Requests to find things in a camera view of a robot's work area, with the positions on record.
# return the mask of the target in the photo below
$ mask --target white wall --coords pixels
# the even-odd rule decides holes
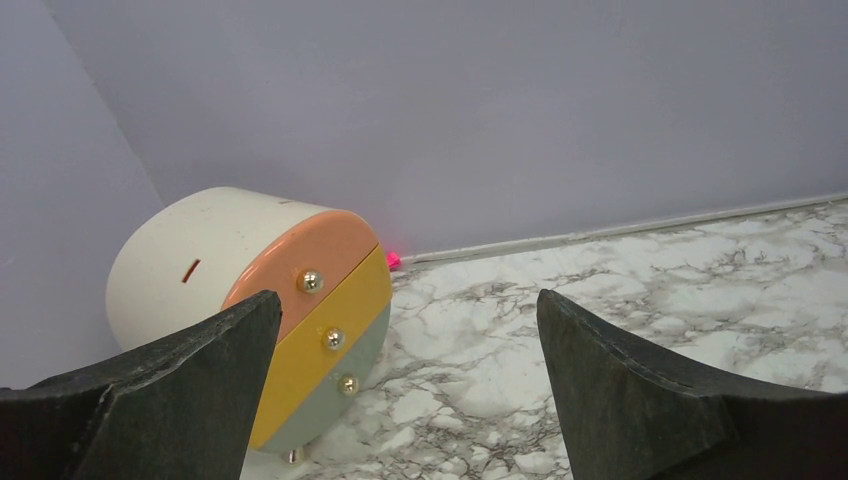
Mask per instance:
[[[848,191],[848,2],[45,0],[166,202],[404,254]]]
[[[0,2],[0,386],[119,352],[106,277],[160,208],[44,5]]]

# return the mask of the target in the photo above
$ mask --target marble floor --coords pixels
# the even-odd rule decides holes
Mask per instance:
[[[540,289],[750,377],[848,390],[848,203],[397,274],[384,354],[354,406],[243,479],[570,479],[536,331]]]

